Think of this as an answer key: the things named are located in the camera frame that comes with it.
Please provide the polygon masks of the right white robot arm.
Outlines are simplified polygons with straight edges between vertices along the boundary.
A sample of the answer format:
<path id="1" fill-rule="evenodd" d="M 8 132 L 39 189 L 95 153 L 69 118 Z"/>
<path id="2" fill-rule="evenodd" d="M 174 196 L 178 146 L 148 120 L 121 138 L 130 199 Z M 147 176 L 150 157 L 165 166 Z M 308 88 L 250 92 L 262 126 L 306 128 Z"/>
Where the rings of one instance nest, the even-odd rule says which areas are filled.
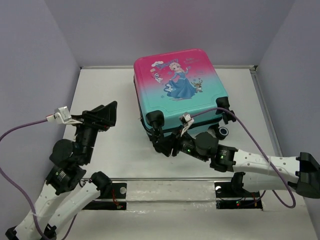
<path id="1" fill-rule="evenodd" d="M 299 156 L 263 156 L 222 145 L 208 132 L 192 137 L 187 132 L 153 135 L 155 150 L 167 157 L 185 153 L 217 172 L 233 173 L 230 190 L 235 196 L 258 191 L 291 190 L 310 199 L 320 197 L 320 164 L 308 152 Z"/>

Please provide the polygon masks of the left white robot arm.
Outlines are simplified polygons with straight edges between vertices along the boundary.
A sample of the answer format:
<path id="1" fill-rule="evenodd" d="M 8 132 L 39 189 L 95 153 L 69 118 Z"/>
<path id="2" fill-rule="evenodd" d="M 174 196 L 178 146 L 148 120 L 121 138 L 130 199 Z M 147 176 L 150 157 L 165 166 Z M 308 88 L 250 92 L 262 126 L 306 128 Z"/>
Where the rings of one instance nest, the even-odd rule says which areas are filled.
<path id="1" fill-rule="evenodd" d="M 53 167 L 45 178 L 40 195 L 35 202 L 27 199 L 30 212 L 20 224 L 6 231 L 7 239 L 55 240 L 62 225 L 74 221 L 86 205 L 113 193 L 112 180 L 98 171 L 91 175 L 79 192 L 66 199 L 86 174 L 82 167 L 91 162 L 98 133 L 116 125 L 117 107 L 118 103 L 112 101 L 72 115 L 64 106 L 43 120 L 74 126 L 74 139 L 63 138 L 54 144 L 49 156 Z"/>

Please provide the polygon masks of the pink and teal suitcase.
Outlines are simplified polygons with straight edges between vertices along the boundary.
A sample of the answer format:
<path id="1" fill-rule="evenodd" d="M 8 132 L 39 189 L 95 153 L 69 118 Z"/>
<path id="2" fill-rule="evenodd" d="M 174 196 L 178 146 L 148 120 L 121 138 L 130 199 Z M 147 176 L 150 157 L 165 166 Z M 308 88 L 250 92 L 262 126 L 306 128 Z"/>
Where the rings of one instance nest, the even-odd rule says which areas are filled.
<path id="1" fill-rule="evenodd" d="M 195 115 L 190 135 L 212 130 L 224 140 L 235 119 L 229 96 L 207 53 L 199 48 L 143 56 L 133 64 L 133 82 L 141 124 L 154 144 L 182 125 L 180 116 Z"/>

